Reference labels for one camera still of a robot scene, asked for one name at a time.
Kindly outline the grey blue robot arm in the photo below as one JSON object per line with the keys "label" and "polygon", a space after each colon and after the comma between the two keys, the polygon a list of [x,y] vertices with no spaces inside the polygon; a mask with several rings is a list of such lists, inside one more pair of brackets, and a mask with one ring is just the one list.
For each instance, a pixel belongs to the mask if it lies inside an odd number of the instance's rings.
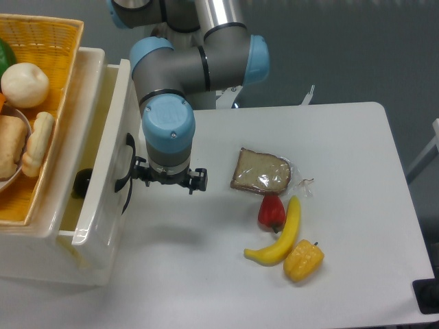
{"label": "grey blue robot arm", "polygon": [[120,191],[139,179],[205,191],[207,171],[191,169],[195,117],[187,97],[245,86],[270,72],[268,46],[248,32],[238,1],[109,1],[118,27],[164,24],[200,41],[177,49],[166,36],[149,36],[131,50],[131,78],[142,118],[147,158],[133,157]]}

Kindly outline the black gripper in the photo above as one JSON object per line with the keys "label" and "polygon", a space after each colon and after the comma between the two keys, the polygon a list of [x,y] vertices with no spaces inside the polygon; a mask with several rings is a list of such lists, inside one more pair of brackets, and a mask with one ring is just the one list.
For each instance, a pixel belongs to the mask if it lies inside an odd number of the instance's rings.
{"label": "black gripper", "polygon": [[190,169],[190,157],[184,162],[173,167],[167,167],[155,163],[151,158],[148,160],[136,157],[132,178],[141,180],[146,187],[151,183],[158,182],[162,185],[178,185],[189,189],[189,194],[194,191],[205,192],[208,184],[208,175],[205,168]]}

